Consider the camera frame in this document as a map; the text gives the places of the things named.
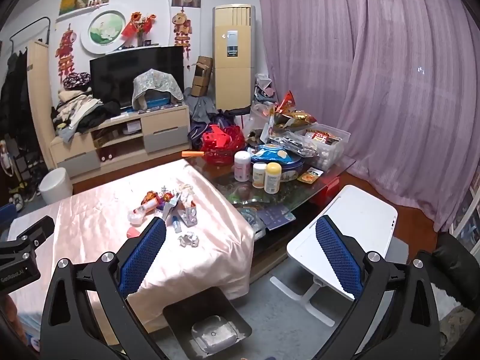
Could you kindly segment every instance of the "pink satin bed sheet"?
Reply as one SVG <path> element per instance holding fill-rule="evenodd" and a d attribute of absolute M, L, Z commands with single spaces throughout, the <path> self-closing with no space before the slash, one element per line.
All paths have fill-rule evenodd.
<path fill-rule="evenodd" d="M 95 261 L 103 252 L 117 251 L 127 239 L 126 233 L 130 227 L 127 211 L 137 207 L 148 191 L 159 191 L 164 185 L 169 189 L 178 188 L 181 184 L 193 186 L 198 224 L 188 231 L 193 231 L 199 237 L 199 246 L 181 247 L 179 234 L 173 230 L 169 218 L 166 222 L 165 244 L 138 292 L 129 295 L 129 304 L 150 332 L 166 326 L 161 315 L 166 305 L 208 287 L 220 287 L 229 299 L 245 295 L 249 290 L 254 231 L 199 172 L 186 161 L 179 160 L 59 202 L 51 243 L 53 258 L 42 256 L 51 262 L 51 269 L 41 272 L 41 283 L 35 286 L 35 293 L 30 290 L 34 283 L 14 293 L 19 311 L 22 310 L 23 303 L 34 309 L 32 301 L 43 309 L 46 289 L 58 260 L 68 257 L 73 263 L 87 263 Z M 153 215 L 148 216 L 139 227 L 140 231 L 152 217 Z M 187 231 L 187 227 L 183 223 L 181 225 L 183 232 Z M 89 295 L 107 342 L 115 343 L 115 336 L 97 293 Z"/>

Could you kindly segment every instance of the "yellow bottle cap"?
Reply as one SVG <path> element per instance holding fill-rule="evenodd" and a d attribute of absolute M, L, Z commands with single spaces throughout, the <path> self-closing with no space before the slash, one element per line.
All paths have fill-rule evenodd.
<path fill-rule="evenodd" d="M 280 175 L 282 173 L 282 167 L 277 162 L 270 162 L 267 165 L 266 171 L 271 175 Z"/>

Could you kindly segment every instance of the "cloth covering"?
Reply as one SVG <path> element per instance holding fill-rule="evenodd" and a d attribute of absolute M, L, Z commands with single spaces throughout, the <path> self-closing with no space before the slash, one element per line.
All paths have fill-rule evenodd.
<path fill-rule="evenodd" d="M 90 84 L 90 73 L 70 73 L 63 79 L 62 85 L 67 90 L 85 90 Z"/>
<path fill-rule="evenodd" d="M 86 91 L 59 91 L 57 105 L 57 110 L 62 107 L 64 104 L 68 103 L 70 100 L 74 99 L 77 96 L 84 95 L 87 92 L 92 92 L 92 88 L 87 88 Z"/>
<path fill-rule="evenodd" d="M 27 332 L 40 327 L 45 297 L 58 260 L 73 263 L 96 261 L 106 251 L 117 251 L 127 240 L 128 210 L 140 205 L 149 190 L 162 186 L 193 186 L 198 225 L 188 229 L 199 238 L 197 248 L 181 247 L 171 224 L 166 222 L 166 241 L 145 280 L 128 302 L 148 332 L 166 326 L 166 305 L 211 286 L 220 287 L 229 299 L 249 290 L 254 231 L 242 215 L 185 160 L 168 163 L 113 181 L 15 219 L 9 240 L 28 226 L 52 215 L 55 233 L 37 249 L 41 277 L 13 293 L 19 317 Z M 142 231 L 153 215 L 139 228 Z M 184 223 L 182 232 L 187 231 Z M 97 293 L 89 293 L 95 316 L 109 344 L 116 343 Z"/>
<path fill-rule="evenodd" d="M 117 102 L 110 101 L 99 105 L 90 114 L 84 116 L 78 123 L 77 131 L 80 134 L 89 129 L 100 126 L 105 120 L 120 115 L 120 106 Z"/>
<path fill-rule="evenodd" d="M 188 105 L 190 118 L 194 122 L 210 123 L 209 115 L 218 114 L 213 100 L 208 96 L 191 96 L 191 88 L 185 89 L 185 104 Z"/>
<path fill-rule="evenodd" d="M 75 110 L 75 113 L 71 118 L 70 125 L 61 129 L 58 132 L 58 136 L 62 138 L 65 143 L 70 142 L 74 137 L 78 123 L 82 120 L 82 118 L 90 114 L 95 108 L 102 104 L 103 103 L 99 99 L 92 99 L 92 96 L 88 96 L 87 101 L 81 103 L 80 107 Z"/>
<path fill-rule="evenodd" d="M 64 104 L 59 104 L 56 110 L 56 116 L 52 119 L 53 125 L 57 122 L 70 123 L 70 119 L 74 117 L 75 113 L 80 109 L 82 104 L 90 101 L 93 97 L 87 94 L 81 94 L 68 100 Z"/>
<path fill-rule="evenodd" d="M 131 98 L 133 109 L 147 109 L 145 93 L 148 89 L 170 92 L 178 101 L 183 101 L 182 90 L 171 74 L 150 69 L 133 80 L 133 96 Z"/>

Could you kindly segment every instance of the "red plastic basket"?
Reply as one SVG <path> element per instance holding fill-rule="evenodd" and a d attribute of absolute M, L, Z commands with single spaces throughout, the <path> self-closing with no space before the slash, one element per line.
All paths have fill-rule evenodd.
<path fill-rule="evenodd" d="M 205 152 L 205 161 L 218 167 L 232 164 L 235 153 L 245 148 L 245 139 L 239 126 L 225 127 L 223 132 L 232 138 L 225 148 L 215 149 L 205 143 L 202 144 L 201 148 L 201 151 Z"/>

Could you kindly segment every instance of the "white cabinet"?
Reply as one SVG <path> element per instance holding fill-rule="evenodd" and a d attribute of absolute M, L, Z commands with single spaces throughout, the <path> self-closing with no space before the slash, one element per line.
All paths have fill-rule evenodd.
<path fill-rule="evenodd" d="M 454 218 L 450 233 L 480 262 L 480 164 Z"/>

